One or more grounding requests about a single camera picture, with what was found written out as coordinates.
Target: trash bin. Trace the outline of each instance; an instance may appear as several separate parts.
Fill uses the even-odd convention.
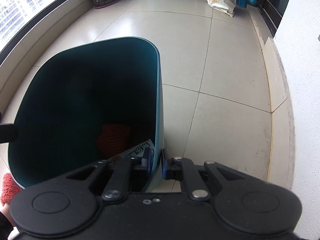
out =
[[[14,124],[8,162],[24,188],[106,159],[96,143],[106,124],[130,127],[127,148],[152,141],[152,176],[164,146],[157,48],[125,37],[58,53],[34,76]]]

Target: white wall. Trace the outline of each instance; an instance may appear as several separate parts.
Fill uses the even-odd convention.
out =
[[[292,97],[296,159],[292,190],[303,212],[296,233],[320,237],[320,0],[289,0],[274,37]]]

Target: ball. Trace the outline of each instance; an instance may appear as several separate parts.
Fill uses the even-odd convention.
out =
[[[248,3],[252,6],[257,6],[258,1],[257,0],[248,0]]]

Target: building outside window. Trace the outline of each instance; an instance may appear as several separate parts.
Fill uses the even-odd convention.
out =
[[[55,0],[0,0],[0,51],[37,13]]]

